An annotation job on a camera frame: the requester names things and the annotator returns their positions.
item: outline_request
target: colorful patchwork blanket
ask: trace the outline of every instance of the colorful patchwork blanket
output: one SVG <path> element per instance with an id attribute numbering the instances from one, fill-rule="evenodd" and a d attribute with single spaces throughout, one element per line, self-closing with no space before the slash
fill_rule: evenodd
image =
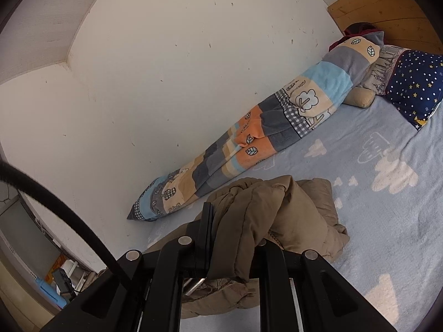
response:
<path id="1" fill-rule="evenodd" d="M 128 219 L 155 221 L 179 210 L 306 136 L 361 82 L 379 51 L 377 44 L 355 37 L 328 52 L 254 106 L 203 154 L 152 181 Z"/>

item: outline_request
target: headboard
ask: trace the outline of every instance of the headboard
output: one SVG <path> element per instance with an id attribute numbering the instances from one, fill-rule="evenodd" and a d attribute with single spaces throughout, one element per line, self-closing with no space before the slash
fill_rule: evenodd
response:
<path id="1" fill-rule="evenodd" d="M 340 30 L 370 22 L 385 32 L 386 43 L 443 54 L 443 44 L 415 0 L 338 0 L 328 7 Z"/>

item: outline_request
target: brown puffer jacket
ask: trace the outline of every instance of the brown puffer jacket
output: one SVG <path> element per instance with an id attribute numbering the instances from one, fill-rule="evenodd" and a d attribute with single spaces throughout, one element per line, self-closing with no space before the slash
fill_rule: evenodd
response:
<path id="1" fill-rule="evenodd" d="M 258 280 L 249 280 L 249 270 L 254 248 L 263 238 L 291 252 L 316 250 L 328 261 L 349 241 L 346 228 L 338 223 L 328 180 L 243 178 L 212 193 L 208 202 L 214 206 L 216 236 L 210 269 L 205 282 L 183 296 L 182 318 L 258 306 Z M 183 236 L 186 227 L 180 226 L 148 252 Z"/>

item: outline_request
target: star-patterned pillow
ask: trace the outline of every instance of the star-patterned pillow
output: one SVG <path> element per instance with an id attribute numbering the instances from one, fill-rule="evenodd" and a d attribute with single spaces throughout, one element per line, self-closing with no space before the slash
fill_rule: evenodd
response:
<path id="1" fill-rule="evenodd" d="M 443 99 L 442 89 L 443 55 L 408 50 L 399 57 L 384 97 L 419 131 Z"/>

